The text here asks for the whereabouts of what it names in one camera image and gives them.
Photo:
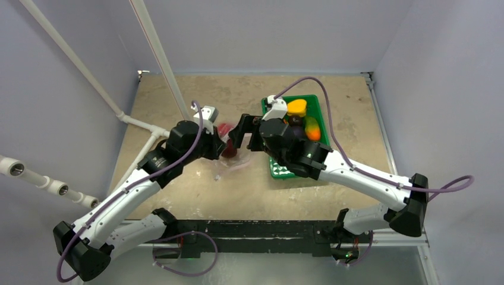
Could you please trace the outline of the red toy tomato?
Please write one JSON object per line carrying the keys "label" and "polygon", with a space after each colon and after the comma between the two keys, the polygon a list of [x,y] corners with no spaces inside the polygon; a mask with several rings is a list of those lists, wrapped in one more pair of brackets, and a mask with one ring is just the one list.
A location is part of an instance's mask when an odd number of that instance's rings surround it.
{"label": "red toy tomato", "polygon": [[232,123],[220,123],[218,125],[218,134],[220,138],[224,138],[225,136],[228,135],[230,131],[232,131],[235,128],[235,125]]}

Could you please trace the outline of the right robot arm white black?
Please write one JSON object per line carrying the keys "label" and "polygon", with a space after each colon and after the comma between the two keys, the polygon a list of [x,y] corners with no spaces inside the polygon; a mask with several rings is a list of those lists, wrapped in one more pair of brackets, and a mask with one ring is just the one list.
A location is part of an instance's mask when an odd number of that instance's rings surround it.
{"label": "right robot arm white black", "polygon": [[241,147],[245,134],[251,134],[250,151],[267,153],[296,176],[343,185],[379,202],[368,208],[341,210],[333,227],[338,240],[347,242],[366,231],[387,228],[409,237],[421,236],[427,194],[411,189],[413,178],[346,161],[326,144],[297,137],[281,119],[265,121],[243,114],[228,134],[235,148]]}

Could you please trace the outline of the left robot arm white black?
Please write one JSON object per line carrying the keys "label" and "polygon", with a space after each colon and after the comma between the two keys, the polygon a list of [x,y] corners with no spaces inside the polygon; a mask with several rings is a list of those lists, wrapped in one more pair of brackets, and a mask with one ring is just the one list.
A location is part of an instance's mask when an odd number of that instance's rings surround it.
{"label": "left robot arm white black", "polygon": [[129,225],[120,224],[145,200],[180,176],[186,165],[200,158],[217,160],[225,147],[210,120],[178,122],[169,137],[149,151],[104,202],[74,222],[62,221],[53,228],[60,255],[57,280],[66,283],[78,277],[90,281],[114,258],[142,243],[182,242],[188,236],[200,235],[194,229],[180,228],[179,221],[164,208]]}

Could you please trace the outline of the dark red toy apple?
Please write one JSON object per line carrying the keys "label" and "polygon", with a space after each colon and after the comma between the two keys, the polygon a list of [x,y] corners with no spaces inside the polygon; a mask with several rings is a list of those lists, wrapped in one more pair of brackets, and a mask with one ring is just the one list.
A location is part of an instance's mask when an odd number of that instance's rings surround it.
{"label": "dark red toy apple", "polygon": [[228,141],[226,143],[225,149],[221,153],[221,156],[225,159],[231,159],[235,157],[237,153],[238,153],[237,149],[233,146],[233,144],[230,141]]}

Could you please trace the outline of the clear pink zip top bag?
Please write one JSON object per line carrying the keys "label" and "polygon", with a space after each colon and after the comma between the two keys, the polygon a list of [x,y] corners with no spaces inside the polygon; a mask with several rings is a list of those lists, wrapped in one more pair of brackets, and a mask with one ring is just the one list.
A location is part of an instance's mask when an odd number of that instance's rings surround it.
{"label": "clear pink zip top bag", "polygon": [[220,157],[215,160],[212,173],[213,179],[218,181],[223,177],[230,177],[233,172],[244,169],[251,164],[251,153],[248,150],[238,149],[237,154],[231,158]]}

